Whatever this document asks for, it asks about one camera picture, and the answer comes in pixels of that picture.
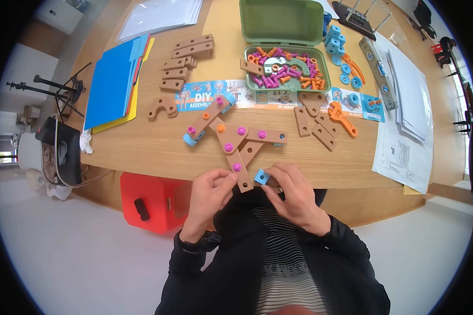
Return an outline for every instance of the instruction sheet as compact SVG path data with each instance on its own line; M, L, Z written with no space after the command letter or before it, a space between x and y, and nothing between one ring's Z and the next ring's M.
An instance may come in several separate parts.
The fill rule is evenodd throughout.
M236 98L233 108L285 109L293 110L301 105L299 93L290 91L253 91L247 87L246 80L221 80L185 83L182 91L176 93L176 104L179 111L204 110L214 100L225 92L231 92ZM359 103L351 105L347 98L355 93ZM369 95L341 88L331 88L323 93L322 110L328 112L329 103L339 101L345 115L384 122L384 110L369 110L364 102Z

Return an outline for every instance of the hand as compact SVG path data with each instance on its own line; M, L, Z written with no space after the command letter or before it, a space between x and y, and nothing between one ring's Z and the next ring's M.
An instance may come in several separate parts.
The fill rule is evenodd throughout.
M315 204L314 190L296 164L277 162L264 171L284 190L285 202L270 186L261 186L280 216L317 236L331 230L331 219Z
M189 214L179 235L182 242L197 243L217 211L233 197L238 175L228 169L213 168L193 180Z

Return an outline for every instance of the green plastic case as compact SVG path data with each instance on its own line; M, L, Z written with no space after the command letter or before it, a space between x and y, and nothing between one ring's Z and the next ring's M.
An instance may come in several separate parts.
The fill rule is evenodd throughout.
M326 60L321 51L314 48L322 41L323 16L322 5L311 0L240 0L241 33L252 43L245 47L244 59L254 53L256 47L265 51L280 47L291 54L308 54L309 58L317 59L319 71L326 80L324 90L302 89L302 82L296 78L276 89L266 89L260 88L247 72L247 86L254 91L329 91L331 80Z

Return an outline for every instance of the red stool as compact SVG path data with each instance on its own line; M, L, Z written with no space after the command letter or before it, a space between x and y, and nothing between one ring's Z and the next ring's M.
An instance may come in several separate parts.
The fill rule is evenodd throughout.
M191 181L124 172L120 178L122 212L128 224L165 234L181 226L189 211ZM142 199L149 219L142 220L135 200Z

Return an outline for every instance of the person's right hand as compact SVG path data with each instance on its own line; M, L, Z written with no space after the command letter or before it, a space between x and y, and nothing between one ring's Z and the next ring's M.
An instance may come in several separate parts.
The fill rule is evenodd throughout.
M285 202L270 186L261 186L280 216L317 236L331 230L331 219L315 204L314 190L296 164L277 162L264 171L284 190Z

